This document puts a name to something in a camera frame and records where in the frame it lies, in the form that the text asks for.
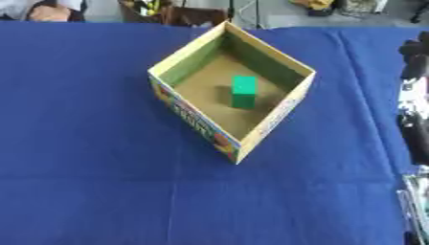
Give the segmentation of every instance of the green block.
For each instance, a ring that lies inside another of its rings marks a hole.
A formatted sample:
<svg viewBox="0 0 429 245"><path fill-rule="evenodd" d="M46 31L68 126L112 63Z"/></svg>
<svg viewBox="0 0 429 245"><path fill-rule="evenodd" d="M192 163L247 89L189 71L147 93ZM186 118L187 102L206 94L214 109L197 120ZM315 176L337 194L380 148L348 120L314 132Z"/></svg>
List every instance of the green block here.
<svg viewBox="0 0 429 245"><path fill-rule="evenodd" d="M235 76L233 79L233 107L252 109L255 107L257 79Z"/></svg>

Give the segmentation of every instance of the person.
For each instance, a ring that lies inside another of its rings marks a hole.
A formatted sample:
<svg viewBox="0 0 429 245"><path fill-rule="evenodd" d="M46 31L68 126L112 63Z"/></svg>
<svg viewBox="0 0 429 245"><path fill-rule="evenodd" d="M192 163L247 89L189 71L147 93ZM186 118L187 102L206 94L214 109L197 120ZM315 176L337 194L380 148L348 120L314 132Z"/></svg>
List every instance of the person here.
<svg viewBox="0 0 429 245"><path fill-rule="evenodd" d="M84 21L85 0L0 0L1 20Z"/></svg>

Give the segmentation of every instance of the blue cloth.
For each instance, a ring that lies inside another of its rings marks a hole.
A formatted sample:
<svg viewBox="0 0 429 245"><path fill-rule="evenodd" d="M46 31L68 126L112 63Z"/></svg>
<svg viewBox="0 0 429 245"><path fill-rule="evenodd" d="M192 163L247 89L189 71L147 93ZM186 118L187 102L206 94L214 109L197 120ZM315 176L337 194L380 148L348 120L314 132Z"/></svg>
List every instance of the blue cloth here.
<svg viewBox="0 0 429 245"><path fill-rule="evenodd" d="M201 30L0 23L0 243L402 244L396 50L418 32L252 31L318 75L232 166L147 81Z"/></svg>

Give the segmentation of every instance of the cardboard box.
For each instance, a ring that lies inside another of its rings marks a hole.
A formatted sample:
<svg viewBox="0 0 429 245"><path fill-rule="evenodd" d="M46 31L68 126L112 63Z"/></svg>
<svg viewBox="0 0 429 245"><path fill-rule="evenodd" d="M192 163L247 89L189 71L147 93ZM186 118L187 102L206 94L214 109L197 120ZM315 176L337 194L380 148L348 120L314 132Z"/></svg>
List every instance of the cardboard box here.
<svg viewBox="0 0 429 245"><path fill-rule="evenodd" d="M148 73L156 96L235 164L305 97L316 74L229 22ZM257 78L255 108L232 107L234 76Z"/></svg>

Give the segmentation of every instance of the gray floor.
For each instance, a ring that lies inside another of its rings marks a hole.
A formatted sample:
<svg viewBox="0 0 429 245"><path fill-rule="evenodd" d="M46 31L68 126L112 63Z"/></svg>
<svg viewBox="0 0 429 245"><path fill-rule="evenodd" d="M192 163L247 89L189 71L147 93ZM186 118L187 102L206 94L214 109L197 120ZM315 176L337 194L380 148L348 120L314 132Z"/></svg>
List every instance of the gray floor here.
<svg viewBox="0 0 429 245"><path fill-rule="evenodd" d="M121 21L117 0L88 0L90 8L86 14L90 21ZM265 28L292 26L429 26L429 13L418 24L409 19L422 0L390 0L382 14L371 14L360 18L347 17L335 13L330 17L308 17L304 8L290 4L287 0L260 0L261 22ZM237 9L246 6L251 0L236 0ZM229 0L188 0L188 6L196 8L228 7ZM235 22L252 28L255 22L255 7L250 6L236 17Z"/></svg>

